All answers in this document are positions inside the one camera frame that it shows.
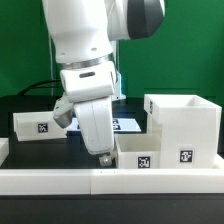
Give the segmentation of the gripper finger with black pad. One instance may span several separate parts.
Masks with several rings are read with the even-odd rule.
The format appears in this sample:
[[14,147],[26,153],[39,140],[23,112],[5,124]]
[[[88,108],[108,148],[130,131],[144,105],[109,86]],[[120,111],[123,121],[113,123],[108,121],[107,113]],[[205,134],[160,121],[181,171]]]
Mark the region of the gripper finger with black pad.
[[116,153],[114,151],[103,154],[99,157],[99,163],[101,166],[111,166],[115,162]]

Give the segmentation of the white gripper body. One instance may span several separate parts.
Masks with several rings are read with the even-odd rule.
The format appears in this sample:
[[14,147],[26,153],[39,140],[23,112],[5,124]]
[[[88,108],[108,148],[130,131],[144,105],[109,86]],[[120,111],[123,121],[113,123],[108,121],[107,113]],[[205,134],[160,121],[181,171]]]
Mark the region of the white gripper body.
[[109,153],[114,149],[111,97],[71,103],[63,95],[54,106],[53,118],[61,128],[67,128],[75,115],[82,137],[91,155]]

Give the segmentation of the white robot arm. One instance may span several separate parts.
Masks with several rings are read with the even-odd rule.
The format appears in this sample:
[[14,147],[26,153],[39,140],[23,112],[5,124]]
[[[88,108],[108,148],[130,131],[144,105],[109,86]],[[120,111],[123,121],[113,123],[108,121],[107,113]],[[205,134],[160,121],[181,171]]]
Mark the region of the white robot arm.
[[56,49],[63,96],[56,123],[78,120],[88,153],[102,166],[113,159],[112,96],[117,83],[112,43],[152,36],[165,17],[164,0],[42,0]]

